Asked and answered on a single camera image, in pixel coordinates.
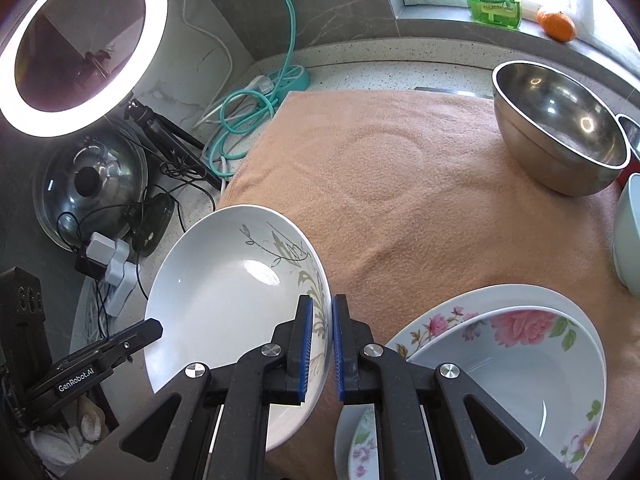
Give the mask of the white gloved left hand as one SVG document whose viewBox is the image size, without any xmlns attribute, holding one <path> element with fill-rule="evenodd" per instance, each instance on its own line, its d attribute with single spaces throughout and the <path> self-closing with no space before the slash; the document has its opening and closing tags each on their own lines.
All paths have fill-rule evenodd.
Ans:
<svg viewBox="0 0 640 480">
<path fill-rule="evenodd" d="M 51 478 L 62 478 L 110 433 L 102 408 L 88 396 L 77 401 L 75 426 L 43 426 L 32 430 L 26 438 L 29 448 L 36 454 Z"/>
</svg>

